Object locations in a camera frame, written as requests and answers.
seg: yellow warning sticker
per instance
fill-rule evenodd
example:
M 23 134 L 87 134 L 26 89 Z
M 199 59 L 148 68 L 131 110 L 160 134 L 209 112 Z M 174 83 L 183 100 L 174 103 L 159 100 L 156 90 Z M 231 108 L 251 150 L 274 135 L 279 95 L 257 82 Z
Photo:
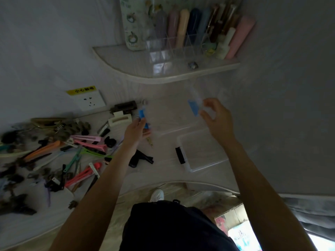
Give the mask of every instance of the yellow warning sticker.
M 69 90 L 69 91 L 66 91 L 66 93 L 73 96 L 73 95 L 77 95 L 80 93 L 93 92 L 93 91 L 96 91 L 95 86 L 88 86 L 88 87 L 78 88 L 74 90 Z

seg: gray curtain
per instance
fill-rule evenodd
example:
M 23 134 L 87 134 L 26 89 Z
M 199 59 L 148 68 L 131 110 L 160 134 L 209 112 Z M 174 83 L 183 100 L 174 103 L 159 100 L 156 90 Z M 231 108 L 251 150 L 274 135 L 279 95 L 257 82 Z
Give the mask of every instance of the gray curtain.
M 335 201 L 284 198 L 308 233 L 335 241 Z

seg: corner shelf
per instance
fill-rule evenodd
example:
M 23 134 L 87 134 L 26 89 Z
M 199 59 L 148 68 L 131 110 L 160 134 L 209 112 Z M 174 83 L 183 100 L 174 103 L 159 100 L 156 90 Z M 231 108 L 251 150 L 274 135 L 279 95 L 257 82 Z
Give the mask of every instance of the corner shelf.
M 187 63 L 178 66 L 178 72 L 164 76 L 155 76 L 150 70 L 148 52 L 131 51 L 126 45 L 93 47 L 95 57 L 101 61 L 108 72 L 131 82 L 141 84 L 165 84 L 185 79 L 214 74 L 236 69 L 239 66 L 237 58 L 220 60 L 214 57 L 203 56 L 197 64 L 198 69 L 191 70 Z

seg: black shirt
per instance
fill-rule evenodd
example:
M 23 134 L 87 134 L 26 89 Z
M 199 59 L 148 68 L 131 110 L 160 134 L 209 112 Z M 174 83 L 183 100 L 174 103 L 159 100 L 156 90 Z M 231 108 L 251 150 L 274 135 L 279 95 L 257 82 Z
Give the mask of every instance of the black shirt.
M 238 251 L 234 241 L 195 207 L 158 201 L 135 204 L 120 251 Z

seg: hand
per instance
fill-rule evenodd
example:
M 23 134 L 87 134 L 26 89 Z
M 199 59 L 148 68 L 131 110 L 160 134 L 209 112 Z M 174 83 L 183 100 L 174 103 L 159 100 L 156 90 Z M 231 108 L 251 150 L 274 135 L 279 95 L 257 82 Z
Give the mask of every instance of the hand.
M 218 143 L 220 143 L 222 147 L 227 147 L 236 142 L 233 131 L 232 114 L 230 111 L 216 98 L 205 99 L 204 106 L 210 107 L 216 112 L 214 120 L 204 110 L 200 110 L 199 114 L 207 123 L 212 136 L 218 141 Z
M 145 127 L 145 118 L 137 118 L 133 120 L 131 124 L 127 127 L 125 131 L 125 136 L 122 143 L 122 148 L 129 151 L 133 156 L 136 152 L 137 146 L 142 138 L 147 138 L 151 135 L 151 131 Z

